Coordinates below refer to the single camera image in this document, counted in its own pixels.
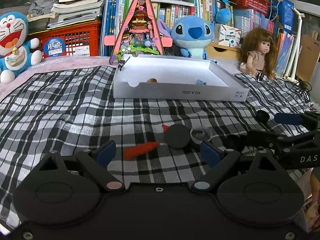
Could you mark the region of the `black white plaid cloth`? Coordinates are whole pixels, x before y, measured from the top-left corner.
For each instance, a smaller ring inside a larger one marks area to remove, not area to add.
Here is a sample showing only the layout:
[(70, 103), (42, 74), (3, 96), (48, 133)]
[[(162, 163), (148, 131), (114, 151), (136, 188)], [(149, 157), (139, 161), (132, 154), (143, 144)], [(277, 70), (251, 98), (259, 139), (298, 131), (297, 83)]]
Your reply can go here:
[[(309, 110), (308, 94), (288, 82), (236, 74), (249, 88), (245, 102), (115, 99), (114, 74), (107, 66), (36, 74), (1, 101), (1, 223), (7, 229), (20, 222), (13, 192), (52, 150), (70, 155), (113, 140), (117, 151), (108, 170), (124, 184), (175, 183), (198, 178), (208, 166), (196, 148), (175, 150), (163, 143), (163, 125), (208, 127), (217, 147), (225, 136), (250, 129), (288, 136), (305, 132), (302, 126), (273, 120), (263, 125), (254, 118), (259, 110), (270, 116)], [(161, 145), (135, 160), (123, 158), (123, 150), (149, 141)]]

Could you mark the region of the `orange carrot toy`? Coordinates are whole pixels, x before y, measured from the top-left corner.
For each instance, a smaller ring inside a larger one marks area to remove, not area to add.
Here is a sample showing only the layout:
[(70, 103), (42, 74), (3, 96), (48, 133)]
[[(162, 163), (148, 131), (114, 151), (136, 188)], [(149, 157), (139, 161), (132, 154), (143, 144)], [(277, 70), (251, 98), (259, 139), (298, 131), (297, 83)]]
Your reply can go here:
[(153, 151), (159, 145), (159, 142), (146, 142), (135, 147), (125, 149), (123, 155), (126, 160), (135, 159), (140, 155), (144, 155), (149, 153), (150, 151)]

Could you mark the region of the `stack of books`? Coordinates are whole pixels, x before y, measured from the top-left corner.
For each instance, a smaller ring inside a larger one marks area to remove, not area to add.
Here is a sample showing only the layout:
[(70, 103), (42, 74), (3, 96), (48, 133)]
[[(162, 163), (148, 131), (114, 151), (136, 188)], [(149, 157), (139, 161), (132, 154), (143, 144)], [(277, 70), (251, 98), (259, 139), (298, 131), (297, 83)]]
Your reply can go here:
[(54, 29), (102, 18), (105, 0), (36, 0), (27, 19), (30, 31)]

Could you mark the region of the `red basket on books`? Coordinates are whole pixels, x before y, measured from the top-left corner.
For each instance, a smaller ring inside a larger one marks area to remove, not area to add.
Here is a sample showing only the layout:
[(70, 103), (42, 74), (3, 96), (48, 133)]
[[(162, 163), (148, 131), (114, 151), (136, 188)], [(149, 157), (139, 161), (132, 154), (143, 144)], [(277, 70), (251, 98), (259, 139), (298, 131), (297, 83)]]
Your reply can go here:
[(268, 15), (270, 2), (267, 0), (230, 0), (233, 6), (238, 9), (253, 9), (256, 12)]

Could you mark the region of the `white patterned tissue box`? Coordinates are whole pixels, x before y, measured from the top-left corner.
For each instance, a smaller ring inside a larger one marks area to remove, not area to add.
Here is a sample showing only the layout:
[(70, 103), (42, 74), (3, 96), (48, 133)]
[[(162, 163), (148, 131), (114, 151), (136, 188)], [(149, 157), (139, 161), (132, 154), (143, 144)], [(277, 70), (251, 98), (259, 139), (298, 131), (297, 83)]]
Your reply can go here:
[(215, 44), (230, 48), (240, 48), (240, 29), (224, 24), (216, 24), (214, 27), (214, 35)]

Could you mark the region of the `small red toy piece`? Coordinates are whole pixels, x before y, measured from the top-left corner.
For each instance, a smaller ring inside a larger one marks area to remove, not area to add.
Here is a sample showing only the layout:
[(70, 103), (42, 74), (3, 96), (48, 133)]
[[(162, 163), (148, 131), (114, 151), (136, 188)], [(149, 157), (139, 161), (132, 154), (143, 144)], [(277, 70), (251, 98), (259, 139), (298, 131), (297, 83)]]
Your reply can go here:
[(170, 127), (165, 124), (162, 124), (162, 128), (163, 128), (163, 131), (166, 133)]

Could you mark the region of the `brown wooden toy piece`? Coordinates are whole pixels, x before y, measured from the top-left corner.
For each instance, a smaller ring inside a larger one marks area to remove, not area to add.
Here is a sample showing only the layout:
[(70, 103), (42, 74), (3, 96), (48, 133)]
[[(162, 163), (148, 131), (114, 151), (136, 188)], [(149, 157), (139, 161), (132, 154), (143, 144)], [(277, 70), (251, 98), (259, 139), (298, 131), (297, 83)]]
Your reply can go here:
[(147, 80), (147, 83), (157, 83), (157, 80), (154, 78), (150, 78)]

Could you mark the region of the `pink triangular toy house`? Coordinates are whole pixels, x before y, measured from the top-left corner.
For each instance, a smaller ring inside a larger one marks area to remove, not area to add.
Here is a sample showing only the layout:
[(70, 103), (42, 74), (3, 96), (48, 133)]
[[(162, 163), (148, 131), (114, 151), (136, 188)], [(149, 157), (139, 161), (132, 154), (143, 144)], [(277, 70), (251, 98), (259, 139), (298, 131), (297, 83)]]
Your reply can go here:
[(104, 45), (112, 47), (111, 65), (117, 65), (125, 55), (164, 55), (164, 48), (172, 44), (172, 38), (159, 31), (151, 0), (133, 0), (118, 34), (104, 37)]

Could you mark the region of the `white shallow cardboard box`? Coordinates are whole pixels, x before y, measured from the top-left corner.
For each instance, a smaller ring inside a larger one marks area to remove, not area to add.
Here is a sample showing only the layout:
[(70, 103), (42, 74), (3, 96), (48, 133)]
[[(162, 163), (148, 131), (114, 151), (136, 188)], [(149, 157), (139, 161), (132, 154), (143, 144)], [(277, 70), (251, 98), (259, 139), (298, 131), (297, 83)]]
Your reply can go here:
[[(157, 83), (147, 83), (150, 78)], [(198, 85), (197, 80), (207, 85)], [(215, 62), (187, 57), (131, 56), (113, 79), (116, 99), (244, 102), (248, 94), (246, 85)]]

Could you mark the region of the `Doraemon plush toy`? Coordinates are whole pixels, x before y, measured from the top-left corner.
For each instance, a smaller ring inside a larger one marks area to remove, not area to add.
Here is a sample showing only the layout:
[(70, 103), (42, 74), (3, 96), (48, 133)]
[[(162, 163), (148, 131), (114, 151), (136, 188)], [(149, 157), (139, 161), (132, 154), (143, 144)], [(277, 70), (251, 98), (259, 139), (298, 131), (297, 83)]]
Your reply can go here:
[(42, 61), (40, 41), (27, 41), (29, 23), (20, 12), (8, 12), (1, 16), (1, 83), (9, 84), (29, 67)]

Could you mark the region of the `black binder clip on box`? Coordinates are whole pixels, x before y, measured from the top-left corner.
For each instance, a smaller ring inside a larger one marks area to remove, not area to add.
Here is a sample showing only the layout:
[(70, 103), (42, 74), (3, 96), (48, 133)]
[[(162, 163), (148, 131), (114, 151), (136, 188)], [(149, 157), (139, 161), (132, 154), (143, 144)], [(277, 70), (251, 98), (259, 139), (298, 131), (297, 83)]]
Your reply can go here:
[(127, 61), (128, 61), (130, 58), (131, 58), (131, 56), (119, 60), (117, 67), (118, 67), (118, 69), (119, 69), (120, 71), (122, 70), (122, 68), (124, 67), (124, 65), (127, 63)]

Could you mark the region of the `blue Stitch plush toy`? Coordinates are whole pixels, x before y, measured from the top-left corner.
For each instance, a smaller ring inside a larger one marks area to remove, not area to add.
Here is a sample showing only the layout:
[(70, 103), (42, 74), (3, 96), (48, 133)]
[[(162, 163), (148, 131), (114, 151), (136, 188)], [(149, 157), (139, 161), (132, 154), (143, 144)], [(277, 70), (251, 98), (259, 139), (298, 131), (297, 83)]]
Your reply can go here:
[(178, 19), (171, 29), (161, 19), (157, 25), (160, 33), (172, 38), (180, 56), (208, 59), (206, 48), (214, 39), (214, 21), (207, 23), (198, 16), (188, 15)]

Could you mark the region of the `wooden drawer box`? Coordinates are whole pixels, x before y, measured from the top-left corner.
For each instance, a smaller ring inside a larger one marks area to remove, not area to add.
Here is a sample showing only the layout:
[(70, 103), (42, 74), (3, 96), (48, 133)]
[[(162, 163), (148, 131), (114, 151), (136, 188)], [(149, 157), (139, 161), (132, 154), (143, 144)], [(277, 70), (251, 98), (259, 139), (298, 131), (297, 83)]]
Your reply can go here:
[(238, 60), (240, 58), (240, 49), (222, 46), (211, 42), (206, 51), (210, 59), (229, 59)]

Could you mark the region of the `black round lid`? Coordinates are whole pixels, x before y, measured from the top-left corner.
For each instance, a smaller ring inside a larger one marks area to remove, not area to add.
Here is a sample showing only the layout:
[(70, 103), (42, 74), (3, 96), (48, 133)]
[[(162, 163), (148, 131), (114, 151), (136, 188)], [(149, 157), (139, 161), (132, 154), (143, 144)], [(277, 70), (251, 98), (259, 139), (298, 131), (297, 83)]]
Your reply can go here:
[(182, 124), (174, 124), (165, 132), (164, 142), (172, 148), (184, 148), (190, 141), (189, 129)]

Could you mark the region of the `white lamp stand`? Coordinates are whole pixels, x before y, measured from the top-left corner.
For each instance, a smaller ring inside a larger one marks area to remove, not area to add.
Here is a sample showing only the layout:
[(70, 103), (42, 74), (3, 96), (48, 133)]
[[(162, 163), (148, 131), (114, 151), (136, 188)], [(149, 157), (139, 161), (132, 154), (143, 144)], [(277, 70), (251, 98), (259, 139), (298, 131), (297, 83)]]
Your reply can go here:
[(296, 76), (299, 51), (300, 51), (302, 23), (303, 23), (303, 18), (305, 17), (305, 15), (303, 13), (300, 13), (295, 7), (292, 7), (292, 10), (295, 12), (295, 14), (297, 15), (297, 18), (298, 18), (298, 30), (297, 30), (296, 39), (294, 40), (293, 46), (291, 48), (290, 58), (287, 63), (283, 78), (285, 81), (297, 83), (298, 81), (296, 80), (295, 76)]

